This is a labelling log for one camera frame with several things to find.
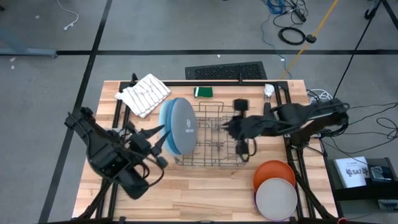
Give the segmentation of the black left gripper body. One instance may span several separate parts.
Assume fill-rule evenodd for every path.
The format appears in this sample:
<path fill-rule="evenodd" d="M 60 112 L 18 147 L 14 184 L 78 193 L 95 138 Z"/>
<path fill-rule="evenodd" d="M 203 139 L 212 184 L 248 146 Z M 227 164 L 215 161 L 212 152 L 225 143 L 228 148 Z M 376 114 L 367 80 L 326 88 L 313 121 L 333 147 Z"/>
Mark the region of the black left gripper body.
<path fill-rule="evenodd" d="M 143 135 L 140 134 L 140 130 L 138 131 L 135 125 L 129 121 L 127 125 L 125 125 L 125 130 L 127 133 L 127 143 L 129 144 L 129 148 L 131 151 L 134 151 L 136 156 L 141 156 L 143 159 L 147 159 L 149 155 L 151 155 L 155 159 L 155 164 L 160 169 L 165 169 L 168 166 L 168 162 L 161 155 L 153 156 L 151 154 L 151 148 L 154 147 L 148 139 L 146 139 Z"/>

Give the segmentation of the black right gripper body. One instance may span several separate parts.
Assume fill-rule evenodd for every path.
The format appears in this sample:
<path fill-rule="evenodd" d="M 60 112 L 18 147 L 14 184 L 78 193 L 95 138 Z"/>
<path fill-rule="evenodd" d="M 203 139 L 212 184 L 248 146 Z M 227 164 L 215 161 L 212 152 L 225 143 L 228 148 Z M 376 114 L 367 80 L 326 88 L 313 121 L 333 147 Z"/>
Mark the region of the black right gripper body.
<path fill-rule="evenodd" d="M 257 152 L 257 143 L 254 138 L 259 134 L 258 131 L 254 131 L 254 127 L 259 124 L 260 116 L 251 115 L 246 117 L 246 111 L 249 109 L 248 100 L 235 99 L 233 106 L 236 111 L 239 111 L 239 114 L 234 117 L 235 127 L 237 128 L 236 153 L 239 156 L 254 156 Z M 252 139 L 254 152 L 249 152 L 249 144 L 246 139 Z"/>

